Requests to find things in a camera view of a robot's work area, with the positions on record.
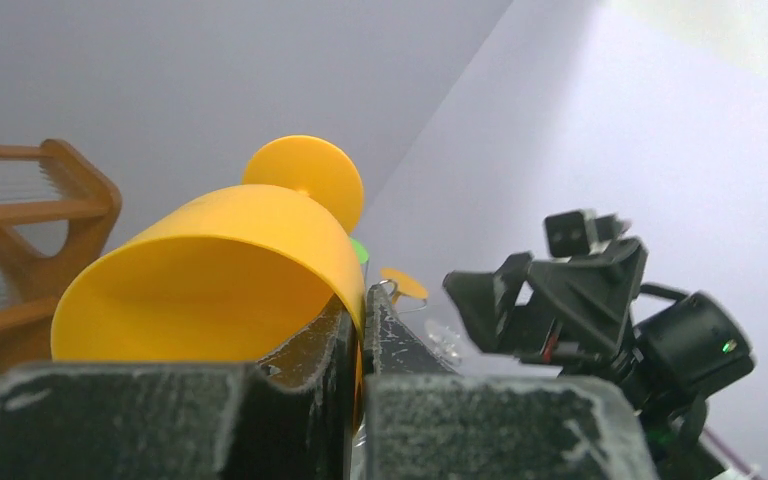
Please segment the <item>clear plastic wine glass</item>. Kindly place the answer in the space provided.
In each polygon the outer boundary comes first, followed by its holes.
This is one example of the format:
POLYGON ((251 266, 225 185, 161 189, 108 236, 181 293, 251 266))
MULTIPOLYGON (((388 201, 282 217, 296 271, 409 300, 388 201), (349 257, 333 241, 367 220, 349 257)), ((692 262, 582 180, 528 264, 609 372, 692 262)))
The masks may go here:
POLYGON ((466 347, 458 333, 431 318, 424 322, 424 329, 432 350, 438 357, 454 366, 463 362, 466 347))

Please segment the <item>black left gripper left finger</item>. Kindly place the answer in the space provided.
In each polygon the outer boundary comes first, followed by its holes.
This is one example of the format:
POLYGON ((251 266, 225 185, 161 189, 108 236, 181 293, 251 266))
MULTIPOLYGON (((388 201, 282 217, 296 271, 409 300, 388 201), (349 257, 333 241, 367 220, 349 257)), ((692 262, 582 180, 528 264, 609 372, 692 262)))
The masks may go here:
POLYGON ((343 479, 355 349, 332 299, 257 362, 18 367, 0 380, 0 479, 343 479))

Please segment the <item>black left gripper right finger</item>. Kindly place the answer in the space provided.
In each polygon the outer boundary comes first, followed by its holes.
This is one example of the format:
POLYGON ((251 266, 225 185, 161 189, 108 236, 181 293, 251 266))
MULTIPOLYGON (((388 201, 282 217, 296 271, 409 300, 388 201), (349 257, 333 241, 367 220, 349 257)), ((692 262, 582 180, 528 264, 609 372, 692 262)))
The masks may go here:
POLYGON ((366 294, 369 479, 654 479, 628 402, 591 377, 463 376, 366 294))

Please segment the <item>green plastic goblet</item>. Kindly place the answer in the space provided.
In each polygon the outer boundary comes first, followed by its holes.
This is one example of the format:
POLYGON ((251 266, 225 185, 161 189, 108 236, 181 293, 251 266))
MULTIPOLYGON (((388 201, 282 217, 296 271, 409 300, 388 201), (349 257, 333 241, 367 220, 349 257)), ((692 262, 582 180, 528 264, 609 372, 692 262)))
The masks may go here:
POLYGON ((361 265, 366 265, 369 261, 369 252, 365 245, 354 237, 349 238, 351 245, 355 251, 357 259, 361 265))

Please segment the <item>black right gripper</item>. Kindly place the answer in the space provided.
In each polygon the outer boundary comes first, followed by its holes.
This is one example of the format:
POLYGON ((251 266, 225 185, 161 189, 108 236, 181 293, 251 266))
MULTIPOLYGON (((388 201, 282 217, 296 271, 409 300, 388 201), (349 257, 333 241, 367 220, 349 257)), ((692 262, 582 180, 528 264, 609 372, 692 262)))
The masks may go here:
POLYGON ((708 293, 644 282, 647 259, 637 238, 566 262, 521 252, 442 287, 481 352, 609 381, 650 423, 705 419, 708 398, 754 370, 751 343, 708 293))

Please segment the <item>orange plastic goblet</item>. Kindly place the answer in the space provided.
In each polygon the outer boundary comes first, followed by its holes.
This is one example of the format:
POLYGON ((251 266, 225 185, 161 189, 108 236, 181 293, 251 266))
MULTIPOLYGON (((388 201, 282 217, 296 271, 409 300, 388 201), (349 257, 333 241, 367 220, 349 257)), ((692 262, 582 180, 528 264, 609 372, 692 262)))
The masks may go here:
POLYGON ((57 361, 253 361, 330 301, 356 334, 365 279, 350 236, 364 186, 310 135, 274 139, 237 185, 189 201, 86 267, 51 325, 57 361))
POLYGON ((379 273, 381 275, 380 284, 390 283, 394 285, 390 293, 390 300, 393 305, 396 305, 403 297, 419 301, 419 309, 427 305, 428 290, 418 280, 401 270, 391 267, 382 267, 379 273))

